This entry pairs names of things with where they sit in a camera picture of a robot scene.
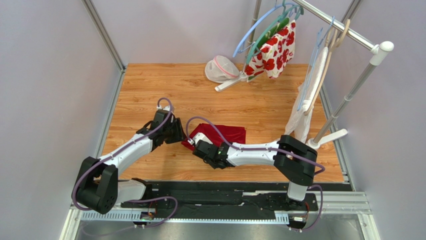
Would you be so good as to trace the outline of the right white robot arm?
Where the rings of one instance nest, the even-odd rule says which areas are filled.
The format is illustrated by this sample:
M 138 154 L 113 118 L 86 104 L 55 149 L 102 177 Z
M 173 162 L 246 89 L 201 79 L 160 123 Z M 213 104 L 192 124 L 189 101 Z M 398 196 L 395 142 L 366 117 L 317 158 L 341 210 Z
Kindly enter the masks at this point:
M 273 166 L 288 180 L 287 198 L 302 202 L 315 175 L 325 168 L 317 163 L 318 152 L 290 135 L 261 144 L 241 144 L 224 141 L 216 146 L 198 140 L 192 151 L 213 169 L 245 165 Z

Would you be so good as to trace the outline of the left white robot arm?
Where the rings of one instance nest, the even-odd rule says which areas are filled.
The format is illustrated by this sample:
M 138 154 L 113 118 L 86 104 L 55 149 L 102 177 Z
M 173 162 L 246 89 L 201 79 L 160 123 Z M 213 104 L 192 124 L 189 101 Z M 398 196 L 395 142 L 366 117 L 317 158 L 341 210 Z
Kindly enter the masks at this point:
M 80 166 L 71 199 L 83 211 L 108 213 L 115 205 L 142 200 L 148 183 L 139 178 L 120 180 L 120 175 L 141 157 L 162 144 L 186 138 L 182 121 L 168 109 L 158 109 L 154 119 L 114 151 L 95 158 L 88 156 Z

